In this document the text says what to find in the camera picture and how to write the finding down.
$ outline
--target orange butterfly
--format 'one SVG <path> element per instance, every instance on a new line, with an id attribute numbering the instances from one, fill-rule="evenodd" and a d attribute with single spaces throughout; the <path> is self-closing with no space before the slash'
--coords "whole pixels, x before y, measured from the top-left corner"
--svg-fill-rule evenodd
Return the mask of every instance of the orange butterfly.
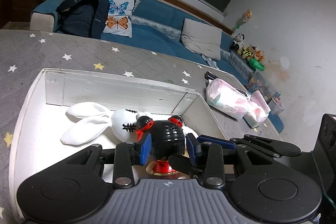
<path id="1" fill-rule="evenodd" d="M 114 17 L 108 17 L 106 21 L 106 25 L 110 29 L 113 29 L 115 26 L 117 26 L 117 29 L 120 27 L 123 30 L 126 30 L 128 28 L 127 23 L 128 23 L 127 17 L 122 17 L 119 20 L 116 20 Z"/>

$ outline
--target yellow star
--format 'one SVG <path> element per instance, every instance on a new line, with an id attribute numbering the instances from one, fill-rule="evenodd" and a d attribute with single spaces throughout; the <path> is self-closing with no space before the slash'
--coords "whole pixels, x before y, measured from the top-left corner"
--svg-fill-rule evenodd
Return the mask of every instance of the yellow star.
<path id="1" fill-rule="evenodd" d="M 10 134 L 9 132 L 6 133 L 6 137 L 4 138 L 4 141 L 7 143 L 7 147 L 10 147 L 12 144 L 13 134 Z"/>
<path id="2" fill-rule="evenodd" d="M 93 64 L 95 69 L 101 69 L 103 70 L 103 68 L 105 68 L 102 64 L 98 63 L 98 64 Z"/>

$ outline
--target blue sofa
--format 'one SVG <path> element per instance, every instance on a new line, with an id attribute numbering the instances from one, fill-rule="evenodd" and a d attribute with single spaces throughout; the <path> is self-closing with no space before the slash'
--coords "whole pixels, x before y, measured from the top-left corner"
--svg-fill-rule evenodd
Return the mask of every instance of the blue sofa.
<path id="1" fill-rule="evenodd" d="M 58 21 L 56 8 L 61 2 L 62 0 L 47 0 L 38 5 L 33 13 L 52 15 L 54 17 L 53 31 L 55 31 L 57 29 Z M 141 18 L 142 23 L 134 20 L 135 18 Z M 176 33 L 178 34 L 182 30 L 185 18 L 207 23 L 159 0 L 142 0 L 133 12 L 132 37 L 122 37 L 119 35 L 103 33 L 101 39 L 208 65 L 200 55 L 193 53 L 184 47 L 180 42 L 179 37 L 176 35 Z M 221 49 L 229 52 L 229 47 L 232 41 L 233 38 L 230 35 L 222 32 Z M 217 66 L 220 70 L 234 75 L 243 85 L 247 85 L 248 81 L 240 75 L 227 59 L 221 58 L 220 61 L 217 61 Z M 280 133 L 283 130 L 284 125 L 279 116 L 270 114 L 269 118 Z"/>

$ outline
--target black backpack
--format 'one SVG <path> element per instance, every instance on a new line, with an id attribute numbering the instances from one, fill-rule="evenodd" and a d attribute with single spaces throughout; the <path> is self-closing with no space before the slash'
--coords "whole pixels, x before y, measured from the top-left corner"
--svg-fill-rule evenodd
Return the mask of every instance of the black backpack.
<path id="1" fill-rule="evenodd" d="M 110 9 L 109 0 L 65 0 L 56 9 L 63 33 L 100 39 Z"/>

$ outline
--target gray pillow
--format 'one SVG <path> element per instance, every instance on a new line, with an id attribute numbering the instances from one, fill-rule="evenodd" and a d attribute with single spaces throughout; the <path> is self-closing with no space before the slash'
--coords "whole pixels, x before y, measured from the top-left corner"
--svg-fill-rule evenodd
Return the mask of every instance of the gray pillow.
<path id="1" fill-rule="evenodd" d="M 191 52 L 221 60 L 222 30 L 186 18 L 181 33 L 182 44 Z"/>

